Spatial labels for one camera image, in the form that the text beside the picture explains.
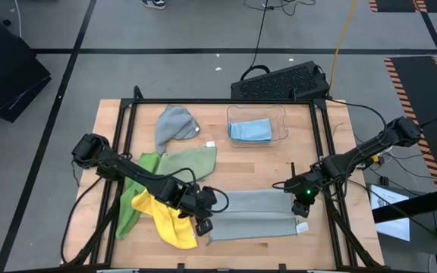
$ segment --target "clear plastic container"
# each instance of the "clear plastic container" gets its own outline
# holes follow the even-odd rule
[[[267,107],[241,107],[231,105],[227,108],[228,139],[233,147],[261,147],[277,146],[288,137],[285,123],[286,109],[280,105]],[[231,138],[231,125],[238,122],[258,121],[269,119],[272,137],[270,140],[250,141]]]

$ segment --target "yellow cloth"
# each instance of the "yellow cloth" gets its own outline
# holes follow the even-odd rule
[[[190,219],[188,217],[179,219],[178,210],[156,201],[148,190],[135,196],[131,201],[131,206],[133,209],[152,216],[159,236],[166,243],[179,249],[192,249],[198,246]]]

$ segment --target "shoe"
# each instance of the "shoe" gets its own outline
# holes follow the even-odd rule
[[[143,5],[148,8],[163,9],[166,8],[165,2],[163,0],[141,0]]]

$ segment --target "gray floor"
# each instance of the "gray floor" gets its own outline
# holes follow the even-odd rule
[[[20,0],[23,39],[35,49],[71,49],[88,3]],[[249,3],[260,6],[262,2]],[[349,7],[349,1],[318,0],[316,6],[298,6],[293,17],[280,10],[268,12],[261,46],[333,49]],[[13,8],[13,2],[0,1],[0,17],[10,18],[14,22],[10,30],[16,33]],[[437,14],[429,16],[437,31]],[[242,1],[171,0],[164,11],[155,11],[145,9],[138,0],[98,0],[82,48],[253,48],[261,17],[260,11],[246,8]],[[420,14],[373,13],[367,1],[359,2],[343,47],[435,49]],[[386,120],[402,115],[384,57],[340,55],[332,95],[374,107]],[[70,151],[92,130],[100,99],[129,97],[135,84],[146,98],[228,98],[230,83],[239,79],[252,58],[252,54],[79,55],[6,270],[59,264],[61,235],[77,191]],[[0,120],[0,249],[69,55],[39,55],[38,59],[52,73],[52,81],[14,124]],[[333,55],[267,54],[258,55],[256,63],[276,70],[311,60],[329,76]],[[349,112],[359,138],[370,138],[381,130],[380,121],[368,111],[349,108]],[[393,149],[398,156],[419,152],[417,147]],[[419,157],[403,163],[417,174],[429,174]],[[408,189],[435,190],[431,180],[414,180],[394,162],[378,172]],[[370,183],[378,180],[368,171],[365,175]],[[381,244],[387,265],[428,270],[428,254],[398,249],[382,238]],[[435,271],[434,260],[430,271]]]

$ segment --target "yellow cable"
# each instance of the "yellow cable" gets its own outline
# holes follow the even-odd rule
[[[343,38],[347,33],[348,25],[350,24],[350,19],[352,18],[352,15],[354,15],[356,5],[357,5],[357,0],[352,0],[352,6],[350,8],[350,11],[348,12],[347,22],[345,22],[345,25],[343,26],[343,31],[341,32],[340,39],[338,39],[337,50],[335,50],[335,57],[333,58],[332,75],[330,78],[330,89],[328,91],[329,93],[333,88],[333,83],[335,80],[335,65],[337,64],[338,51],[340,51],[341,44],[343,43]]]

